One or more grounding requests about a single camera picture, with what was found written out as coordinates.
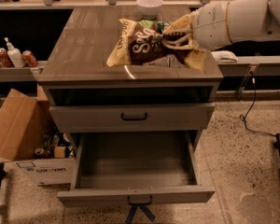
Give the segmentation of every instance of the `white bowl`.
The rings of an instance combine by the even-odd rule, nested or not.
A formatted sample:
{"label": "white bowl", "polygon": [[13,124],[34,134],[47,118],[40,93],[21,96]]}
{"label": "white bowl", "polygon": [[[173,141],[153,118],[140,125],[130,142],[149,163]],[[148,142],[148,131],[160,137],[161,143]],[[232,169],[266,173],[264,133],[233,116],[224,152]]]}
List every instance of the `white bowl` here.
{"label": "white bowl", "polygon": [[143,18],[154,19],[161,11],[162,0],[137,0],[136,4]]}

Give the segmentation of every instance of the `floor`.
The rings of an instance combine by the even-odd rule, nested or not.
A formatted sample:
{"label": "floor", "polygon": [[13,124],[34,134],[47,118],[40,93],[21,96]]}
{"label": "floor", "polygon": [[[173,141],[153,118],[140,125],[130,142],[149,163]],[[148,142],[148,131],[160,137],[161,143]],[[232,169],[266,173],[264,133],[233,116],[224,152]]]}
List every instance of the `floor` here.
{"label": "floor", "polygon": [[[274,138],[248,132],[240,120],[252,101],[217,101],[196,150],[200,179],[215,187],[208,203],[164,204],[149,208],[154,223],[280,223],[280,161]],[[249,128],[280,133],[280,100],[257,100]],[[13,163],[0,192],[0,224],[124,223],[129,206],[64,208],[56,198],[67,185],[39,187]],[[137,211],[133,223],[150,223]]]}

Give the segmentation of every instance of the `drawer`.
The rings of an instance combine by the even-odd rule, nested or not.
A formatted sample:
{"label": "drawer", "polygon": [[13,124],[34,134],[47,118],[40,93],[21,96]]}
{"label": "drawer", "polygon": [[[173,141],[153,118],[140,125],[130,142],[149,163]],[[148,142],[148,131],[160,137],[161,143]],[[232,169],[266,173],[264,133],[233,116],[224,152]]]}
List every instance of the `drawer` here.
{"label": "drawer", "polygon": [[79,146],[66,206],[205,203],[186,131],[87,133]]}
{"label": "drawer", "polygon": [[63,133],[205,129],[214,103],[188,105],[52,106]]}

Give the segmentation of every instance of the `white bottle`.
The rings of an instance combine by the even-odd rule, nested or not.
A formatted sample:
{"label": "white bottle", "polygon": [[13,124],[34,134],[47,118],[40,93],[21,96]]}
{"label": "white bottle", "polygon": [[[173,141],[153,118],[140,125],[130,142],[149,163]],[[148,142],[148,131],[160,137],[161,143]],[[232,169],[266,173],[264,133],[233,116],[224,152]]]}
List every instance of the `white bottle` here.
{"label": "white bottle", "polygon": [[13,62],[15,67],[24,67],[25,60],[21,56],[21,52],[19,49],[14,48],[10,42],[8,42],[8,38],[5,38],[7,42],[7,55],[9,56],[10,60]]}

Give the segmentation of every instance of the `power cord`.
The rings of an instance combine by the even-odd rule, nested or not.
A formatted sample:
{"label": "power cord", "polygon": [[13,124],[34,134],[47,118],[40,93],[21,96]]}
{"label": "power cord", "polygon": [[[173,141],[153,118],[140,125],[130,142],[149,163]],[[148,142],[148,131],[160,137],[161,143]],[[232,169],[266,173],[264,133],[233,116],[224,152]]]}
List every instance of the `power cord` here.
{"label": "power cord", "polygon": [[250,75],[252,76],[252,84],[253,84],[253,89],[254,89],[254,97],[253,97],[253,102],[252,102],[252,105],[249,107],[249,109],[247,110],[247,112],[245,113],[245,115],[241,115],[240,116],[240,119],[241,121],[244,123],[245,125],[245,128],[254,133],[254,134],[261,134],[261,135],[268,135],[268,136],[272,136],[272,137],[275,137],[274,134],[272,133],[267,133],[267,132],[262,132],[262,131],[255,131],[255,130],[251,130],[250,128],[248,128],[247,124],[246,124],[246,118],[248,116],[248,114],[250,113],[252,107],[254,106],[254,103],[256,102],[256,85],[255,85],[255,77],[254,77],[254,73],[253,72],[250,72]]}

